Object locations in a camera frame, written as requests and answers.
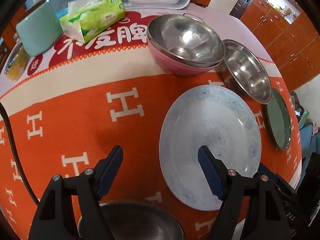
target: green plate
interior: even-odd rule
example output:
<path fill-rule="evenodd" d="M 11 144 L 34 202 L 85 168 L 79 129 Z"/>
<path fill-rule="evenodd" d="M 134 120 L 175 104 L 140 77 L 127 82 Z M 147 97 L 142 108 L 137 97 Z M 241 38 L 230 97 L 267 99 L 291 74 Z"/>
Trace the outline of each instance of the green plate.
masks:
<path fill-rule="evenodd" d="M 290 115 L 284 99 L 274 88 L 272 88 L 272 100 L 266 105 L 266 115 L 277 145 L 281 150 L 286 150 L 291 140 Z"/>

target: mint green container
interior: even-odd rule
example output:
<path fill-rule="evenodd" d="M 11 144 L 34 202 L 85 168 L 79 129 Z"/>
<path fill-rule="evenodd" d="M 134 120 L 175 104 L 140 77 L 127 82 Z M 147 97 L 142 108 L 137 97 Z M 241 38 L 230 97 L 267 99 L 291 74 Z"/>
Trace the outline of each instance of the mint green container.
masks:
<path fill-rule="evenodd" d="M 19 22 L 16 29 L 24 49 L 30 56 L 44 53 L 63 35 L 49 0 Z"/>

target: plastic jar with yellow contents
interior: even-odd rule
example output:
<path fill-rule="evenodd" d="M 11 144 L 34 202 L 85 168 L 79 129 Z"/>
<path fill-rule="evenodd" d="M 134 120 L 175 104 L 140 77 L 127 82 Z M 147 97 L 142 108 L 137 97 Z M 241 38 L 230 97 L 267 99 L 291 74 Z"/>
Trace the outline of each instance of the plastic jar with yellow contents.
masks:
<path fill-rule="evenodd" d="M 4 74 L 11 80 L 17 81 L 26 68 L 30 56 L 26 53 L 21 42 L 17 43 L 9 55 Z"/>

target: white oval plate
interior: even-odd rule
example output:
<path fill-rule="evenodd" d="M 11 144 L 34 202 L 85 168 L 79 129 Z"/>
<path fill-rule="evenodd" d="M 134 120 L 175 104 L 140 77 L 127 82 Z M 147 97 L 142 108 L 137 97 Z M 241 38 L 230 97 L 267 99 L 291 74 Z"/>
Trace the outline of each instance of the white oval plate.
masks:
<path fill-rule="evenodd" d="M 183 93 L 170 107 L 160 134 L 159 158 L 164 180 L 185 205 L 218 210 L 198 162 L 207 145 L 228 169 L 252 177 L 261 157 L 259 127 L 249 106 L 224 87 L 201 85 Z"/>

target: black cable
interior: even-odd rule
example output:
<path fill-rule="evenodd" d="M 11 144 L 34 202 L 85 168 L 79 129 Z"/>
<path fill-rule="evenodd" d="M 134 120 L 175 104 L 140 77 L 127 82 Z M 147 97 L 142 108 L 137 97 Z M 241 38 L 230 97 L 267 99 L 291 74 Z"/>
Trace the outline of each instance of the black cable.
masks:
<path fill-rule="evenodd" d="M 14 161 L 16 162 L 16 165 L 17 165 L 19 174 L 21 176 L 22 182 L 23 182 L 24 186 L 26 187 L 30 197 L 33 200 L 33 202 L 36 205 L 38 205 L 39 204 L 39 200 L 36 197 L 35 193 L 33 192 L 32 188 L 31 188 L 31 186 L 30 186 L 30 184 L 29 184 L 29 182 L 27 180 L 27 177 L 24 174 L 24 171 L 22 169 L 21 162 L 20 162 L 20 159 L 19 159 L 19 156 L 18 156 L 18 152 L 17 152 L 17 148 L 16 148 L 16 144 L 14 142 L 14 137 L 13 137 L 13 132 L 12 132 L 10 120 L 9 120 L 8 114 L 7 114 L 6 110 L 4 109 L 3 105 L 1 104 L 1 102 L 0 102 L 0 114 L 1 114 L 1 116 L 3 118 L 4 124 L 5 124 L 5 128 L 7 129 L 8 138 L 9 138 L 9 142 L 10 142 L 10 147 L 11 147 L 11 150 L 12 150 L 13 158 L 14 158 Z"/>

